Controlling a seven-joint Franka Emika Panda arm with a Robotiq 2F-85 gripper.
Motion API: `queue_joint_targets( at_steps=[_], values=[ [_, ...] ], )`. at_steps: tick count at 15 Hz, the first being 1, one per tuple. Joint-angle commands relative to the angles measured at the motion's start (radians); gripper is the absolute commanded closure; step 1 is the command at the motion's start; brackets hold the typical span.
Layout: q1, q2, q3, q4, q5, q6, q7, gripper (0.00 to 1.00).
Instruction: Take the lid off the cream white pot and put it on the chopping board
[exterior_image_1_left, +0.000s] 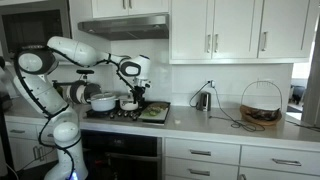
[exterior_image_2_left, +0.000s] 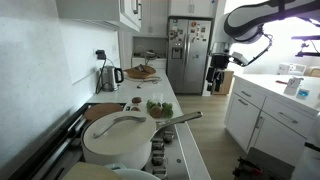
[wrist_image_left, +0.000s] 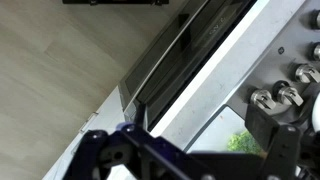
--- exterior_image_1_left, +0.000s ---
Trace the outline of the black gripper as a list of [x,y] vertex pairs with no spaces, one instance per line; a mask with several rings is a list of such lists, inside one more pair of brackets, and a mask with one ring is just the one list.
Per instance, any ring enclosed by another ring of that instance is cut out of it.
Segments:
[[141,99],[140,102],[145,102],[145,97],[142,97],[147,88],[151,87],[151,82],[149,80],[141,80],[138,78],[134,79],[134,103],[138,103],[138,99]]

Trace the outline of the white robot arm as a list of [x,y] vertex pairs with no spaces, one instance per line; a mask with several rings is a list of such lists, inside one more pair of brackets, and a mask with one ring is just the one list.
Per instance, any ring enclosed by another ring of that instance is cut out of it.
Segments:
[[116,65],[116,74],[121,80],[128,77],[134,79],[130,91],[136,101],[143,99],[145,89],[149,86],[151,60],[144,55],[135,58],[112,55],[59,36],[50,38],[45,46],[30,45],[16,53],[15,86],[27,102],[53,124],[52,147],[57,150],[58,163],[47,172],[44,180],[85,180],[88,170],[83,158],[78,114],[47,78],[63,60],[85,68],[100,63]]

